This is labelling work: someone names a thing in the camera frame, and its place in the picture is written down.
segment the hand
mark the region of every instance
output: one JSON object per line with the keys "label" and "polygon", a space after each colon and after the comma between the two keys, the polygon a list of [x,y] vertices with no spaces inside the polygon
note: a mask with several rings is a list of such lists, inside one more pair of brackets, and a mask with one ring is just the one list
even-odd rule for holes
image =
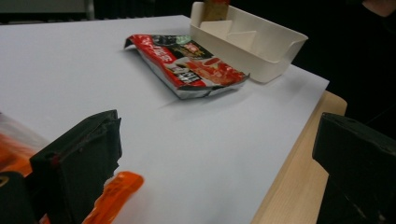
{"label": "hand", "polygon": [[387,17],[396,10],[396,0],[363,0],[363,5],[378,16]]}

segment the white plastic container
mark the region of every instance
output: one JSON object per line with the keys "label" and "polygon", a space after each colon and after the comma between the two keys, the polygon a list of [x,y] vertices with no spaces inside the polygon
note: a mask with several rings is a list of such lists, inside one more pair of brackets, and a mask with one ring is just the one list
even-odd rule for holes
{"label": "white plastic container", "polygon": [[202,21],[205,3],[191,11],[191,37],[232,67],[267,83],[282,75],[306,35],[229,6],[225,21]]}

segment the white tabletop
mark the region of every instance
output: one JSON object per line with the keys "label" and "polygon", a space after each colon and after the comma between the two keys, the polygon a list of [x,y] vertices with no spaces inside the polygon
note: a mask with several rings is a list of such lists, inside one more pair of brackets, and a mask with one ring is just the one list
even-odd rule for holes
{"label": "white tabletop", "polygon": [[187,35],[189,24],[173,16],[0,26],[1,112],[50,142],[118,110],[117,171],[146,181],[114,223],[249,223],[328,85],[291,65],[265,85],[179,100],[123,44],[133,34]]}

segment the instant noodle package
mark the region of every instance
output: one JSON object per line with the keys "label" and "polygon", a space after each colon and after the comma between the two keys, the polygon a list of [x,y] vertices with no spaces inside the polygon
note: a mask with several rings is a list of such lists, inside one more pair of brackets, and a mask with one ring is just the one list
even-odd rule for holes
{"label": "instant noodle package", "polygon": [[189,35],[131,35],[124,47],[132,45],[180,99],[238,89],[248,79]]}

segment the wooden table edge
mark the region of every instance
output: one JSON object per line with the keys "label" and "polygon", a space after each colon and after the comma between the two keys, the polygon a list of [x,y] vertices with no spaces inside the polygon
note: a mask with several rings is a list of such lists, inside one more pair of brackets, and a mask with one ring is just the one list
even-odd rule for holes
{"label": "wooden table edge", "polygon": [[347,102],[323,92],[251,224],[316,223],[328,174],[312,159],[312,149],[323,112],[345,115]]}

